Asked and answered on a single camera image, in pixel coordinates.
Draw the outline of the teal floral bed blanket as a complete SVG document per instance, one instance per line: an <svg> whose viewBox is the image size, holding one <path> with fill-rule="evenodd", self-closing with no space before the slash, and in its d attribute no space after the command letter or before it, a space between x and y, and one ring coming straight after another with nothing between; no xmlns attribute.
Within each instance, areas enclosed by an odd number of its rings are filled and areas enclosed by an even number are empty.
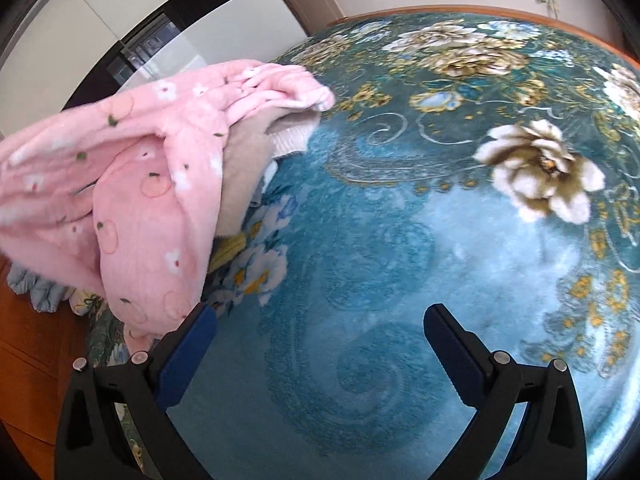
<svg viewBox="0 0 640 480"><path fill-rule="evenodd" d="M422 328L444 304L567 362L591 479L639 440L639 65L558 26L367 16L282 56L336 95L203 297L218 332L168 412L215 479L425 479L472 418Z"/></svg>

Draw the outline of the yellow knit garment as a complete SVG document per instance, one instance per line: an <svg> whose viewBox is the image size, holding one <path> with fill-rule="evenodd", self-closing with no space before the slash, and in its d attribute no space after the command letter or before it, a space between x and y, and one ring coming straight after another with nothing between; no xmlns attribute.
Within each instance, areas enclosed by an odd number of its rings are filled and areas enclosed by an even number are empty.
<svg viewBox="0 0 640 480"><path fill-rule="evenodd" d="M238 233L229 237L216 237L209 258L207 273L212 274L239 255L246 247L246 236Z"/></svg>

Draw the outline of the wooden bed frame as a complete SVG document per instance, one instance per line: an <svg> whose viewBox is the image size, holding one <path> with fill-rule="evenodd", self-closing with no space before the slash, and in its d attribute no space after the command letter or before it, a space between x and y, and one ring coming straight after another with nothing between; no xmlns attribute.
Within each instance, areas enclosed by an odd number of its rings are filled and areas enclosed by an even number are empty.
<svg viewBox="0 0 640 480"><path fill-rule="evenodd" d="M67 304L38 313L1 284L1 422L43 479L53 477L58 419L87 332L88 318Z"/></svg>

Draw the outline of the pink fleece pajama garment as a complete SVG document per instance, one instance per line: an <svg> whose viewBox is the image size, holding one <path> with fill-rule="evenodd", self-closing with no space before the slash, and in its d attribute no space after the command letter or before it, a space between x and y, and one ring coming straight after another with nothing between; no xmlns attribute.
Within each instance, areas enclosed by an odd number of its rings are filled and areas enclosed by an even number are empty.
<svg viewBox="0 0 640 480"><path fill-rule="evenodd" d="M334 101L302 66L235 60L36 122L1 143L2 252L103 297L128 350L149 350L200 300L230 128Z"/></svg>

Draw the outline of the grey-blue folded quilt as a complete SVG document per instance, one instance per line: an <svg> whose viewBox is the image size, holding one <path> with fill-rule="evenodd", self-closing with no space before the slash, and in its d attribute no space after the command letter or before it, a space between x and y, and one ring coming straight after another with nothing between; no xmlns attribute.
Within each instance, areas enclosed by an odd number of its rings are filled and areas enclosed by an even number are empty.
<svg viewBox="0 0 640 480"><path fill-rule="evenodd" d="M54 313L58 305L70 298L74 291L73 287L47 280L17 262L11 264L6 284L15 295L27 295L32 308L40 313Z"/></svg>

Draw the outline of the beige fleece garment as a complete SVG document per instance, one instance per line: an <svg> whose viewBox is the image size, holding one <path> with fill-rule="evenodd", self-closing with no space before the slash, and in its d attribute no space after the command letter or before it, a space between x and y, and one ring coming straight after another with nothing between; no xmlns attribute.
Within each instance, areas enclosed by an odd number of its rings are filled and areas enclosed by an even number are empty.
<svg viewBox="0 0 640 480"><path fill-rule="evenodd" d="M316 110L273 107L241 119L230 128L222 160L221 203L216 237L241 231L250 203L277 159L303 153L320 124Z"/></svg>

